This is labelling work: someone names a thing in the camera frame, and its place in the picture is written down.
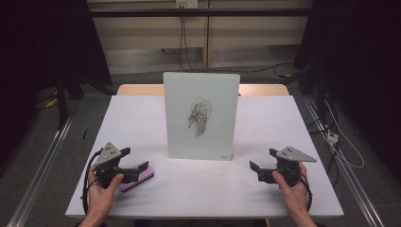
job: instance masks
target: table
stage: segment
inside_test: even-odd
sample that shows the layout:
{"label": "table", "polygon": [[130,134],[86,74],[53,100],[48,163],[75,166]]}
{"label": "table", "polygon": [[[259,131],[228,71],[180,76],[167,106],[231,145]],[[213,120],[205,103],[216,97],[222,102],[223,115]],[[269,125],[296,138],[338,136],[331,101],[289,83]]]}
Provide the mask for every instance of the table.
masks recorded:
{"label": "table", "polygon": [[[240,85],[242,96],[238,99],[232,161],[168,158],[164,97],[125,96],[140,95],[139,89],[133,89],[137,86],[141,87],[123,85],[118,96],[113,96],[91,156],[110,141],[118,148],[131,148],[131,154],[121,159],[121,167],[149,160],[155,176],[129,192],[117,191],[111,218],[285,217],[287,210],[278,185],[260,183],[250,170],[249,161],[275,168],[276,160],[269,156],[269,148],[286,146],[318,160],[305,163],[314,195],[311,216],[343,215],[296,103],[284,86]],[[163,85],[144,85],[144,91],[147,87],[154,89],[154,94],[162,94]],[[246,96],[253,89],[259,95],[264,91],[281,96]],[[83,175],[66,211],[69,217],[84,216],[80,200],[82,184]]]}

